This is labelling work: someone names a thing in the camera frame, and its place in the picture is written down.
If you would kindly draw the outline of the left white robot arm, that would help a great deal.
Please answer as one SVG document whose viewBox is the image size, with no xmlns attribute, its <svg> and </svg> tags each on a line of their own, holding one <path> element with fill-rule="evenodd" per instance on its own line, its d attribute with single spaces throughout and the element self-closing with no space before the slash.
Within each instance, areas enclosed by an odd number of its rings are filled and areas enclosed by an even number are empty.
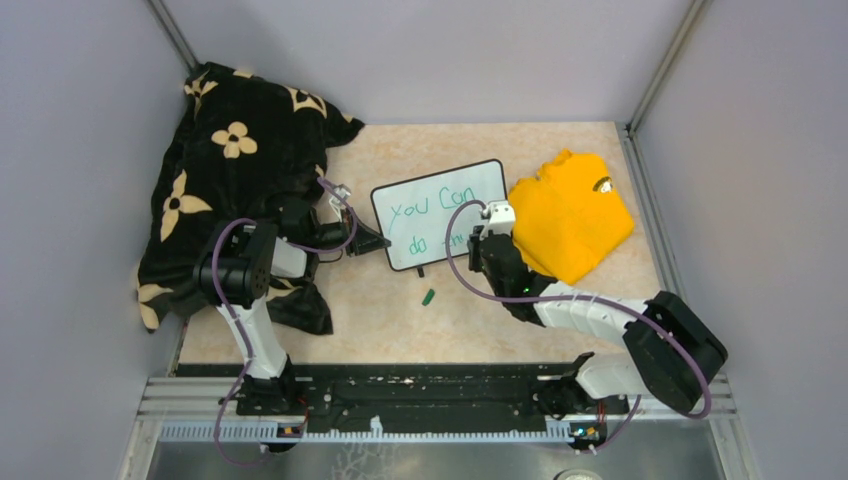
<svg viewBox="0 0 848 480">
<path fill-rule="evenodd" d="M 271 280 L 314 272 L 322 251 L 349 256 L 386 249 L 391 242 L 343 209 L 322 224 L 308 202 L 288 197 L 265 220 L 220 220 L 195 263 L 194 283 L 226 318 L 244 358 L 233 394 L 240 415 L 287 414 L 300 403 L 288 353 L 276 339 L 268 308 Z"/>
</svg>

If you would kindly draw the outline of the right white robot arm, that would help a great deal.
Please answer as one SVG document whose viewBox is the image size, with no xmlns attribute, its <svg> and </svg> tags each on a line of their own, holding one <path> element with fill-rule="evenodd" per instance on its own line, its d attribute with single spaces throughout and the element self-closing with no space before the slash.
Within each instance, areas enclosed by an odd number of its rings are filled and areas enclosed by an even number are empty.
<svg viewBox="0 0 848 480">
<path fill-rule="evenodd" d="M 677 294 L 661 290 L 633 300 L 581 291 L 531 270 L 510 235 L 482 226 L 474 228 L 468 247 L 470 270 L 485 276 L 489 299 L 513 317 L 623 348 L 621 354 L 588 354 L 580 360 L 575 376 L 563 385 L 569 408 L 588 412 L 601 398 L 649 394 L 689 418 L 709 414 L 709 385 L 728 351 Z"/>
</svg>

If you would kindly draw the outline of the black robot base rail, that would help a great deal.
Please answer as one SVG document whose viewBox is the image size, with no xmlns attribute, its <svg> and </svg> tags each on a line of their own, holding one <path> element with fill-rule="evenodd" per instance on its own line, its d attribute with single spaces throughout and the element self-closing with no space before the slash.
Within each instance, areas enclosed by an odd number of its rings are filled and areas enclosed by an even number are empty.
<svg viewBox="0 0 848 480">
<path fill-rule="evenodd" d="M 275 410 L 228 399 L 237 372 L 181 366 L 148 381 L 139 414 L 176 441 L 571 443 L 574 424 L 629 411 L 620 394 L 584 393 L 575 363 L 302 364 L 292 400 Z"/>
</svg>

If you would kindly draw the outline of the black framed whiteboard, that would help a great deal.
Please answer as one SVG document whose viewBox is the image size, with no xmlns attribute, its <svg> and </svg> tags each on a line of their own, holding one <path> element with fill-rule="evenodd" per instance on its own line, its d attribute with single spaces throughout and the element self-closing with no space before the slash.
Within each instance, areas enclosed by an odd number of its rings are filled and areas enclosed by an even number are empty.
<svg viewBox="0 0 848 480">
<path fill-rule="evenodd" d="M 397 272 L 443 261 L 448 254 L 468 253 L 467 241 L 480 223 L 468 207 L 449 220 L 461 205 L 506 198 L 503 164 L 489 159 L 462 167 L 379 186 L 370 199 L 386 248 L 389 267 Z"/>
</svg>

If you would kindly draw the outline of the green marker cap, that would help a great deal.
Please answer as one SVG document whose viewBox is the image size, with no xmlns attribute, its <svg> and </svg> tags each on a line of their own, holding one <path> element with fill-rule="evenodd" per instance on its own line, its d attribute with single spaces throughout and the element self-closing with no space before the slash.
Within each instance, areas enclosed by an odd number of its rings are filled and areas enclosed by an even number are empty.
<svg viewBox="0 0 848 480">
<path fill-rule="evenodd" d="M 428 305 L 432 302 L 432 300 L 433 300 L 434 296 L 435 296 L 435 290 L 434 290 L 434 289 L 429 289 L 429 290 L 427 291 L 427 293 L 425 294 L 425 297 L 424 297 L 424 298 L 423 298 L 423 300 L 422 300 L 422 305 L 423 305 L 423 306 L 428 306 Z"/>
</svg>

